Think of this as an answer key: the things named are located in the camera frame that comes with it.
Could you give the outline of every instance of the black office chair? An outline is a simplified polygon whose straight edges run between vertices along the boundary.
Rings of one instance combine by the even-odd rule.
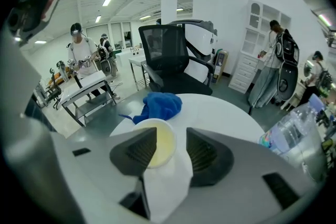
[[[54,103],[54,105],[52,106],[53,108],[56,108],[56,110],[58,110],[57,105],[60,101],[60,98],[58,98],[60,96],[60,94],[62,93],[61,88],[57,85],[56,80],[55,80],[55,71],[54,69],[50,69],[49,70],[50,74],[51,74],[51,79],[53,81],[53,85],[50,87],[49,90],[49,96],[47,98],[47,102],[49,103],[51,100],[56,100],[56,102]]]
[[[188,55],[182,27],[148,25],[139,27],[139,33],[146,56],[143,67],[150,77],[149,86],[152,91],[212,94],[209,85],[214,66]],[[207,85],[184,73],[189,60],[208,68]]]

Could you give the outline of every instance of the blue cloth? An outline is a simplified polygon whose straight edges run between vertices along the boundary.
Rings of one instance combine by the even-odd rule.
[[[121,115],[132,120],[135,124],[147,119],[169,120],[181,111],[182,100],[172,93],[150,92],[144,99],[145,106],[141,115],[131,118],[127,115]]]

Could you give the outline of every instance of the plastic bottle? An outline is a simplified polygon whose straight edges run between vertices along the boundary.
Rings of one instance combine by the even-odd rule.
[[[309,135],[318,135],[316,115],[324,108],[322,101],[313,94],[309,102],[293,109],[269,131],[262,135],[259,144],[276,154],[284,154]]]

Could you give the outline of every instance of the shoe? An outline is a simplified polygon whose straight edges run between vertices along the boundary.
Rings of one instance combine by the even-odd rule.
[[[116,99],[116,100],[119,100],[119,99],[120,99],[120,96],[117,95],[116,93],[113,92],[112,95],[113,95],[113,98],[114,98],[114,99]]]

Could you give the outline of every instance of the chair armrest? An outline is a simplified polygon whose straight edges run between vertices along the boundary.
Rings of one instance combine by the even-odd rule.
[[[202,64],[202,65],[204,65],[204,66],[206,66],[206,67],[209,69],[209,72],[210,72],[211,74],[214,73],[215,68],[214,68],[214,65],[213,65],[213,64],[208,63],[208,62],[203,61],[203,60],[200,60],[200,59],[198,59],[198,58],[196,58],[196,57],[193,57],[193,56],[189,56],[189,59],[192,60],[192,61],[198,62],[198,63],[200,63],[200,64]]]
[[[155,71],[149,65],[147,65],[147,63],[143,63],[142,66],[143,69],[148,73],[148,76],[150,76],[151,79],[162,88],[163,80],[160,78],[160,76],[156,74]]]

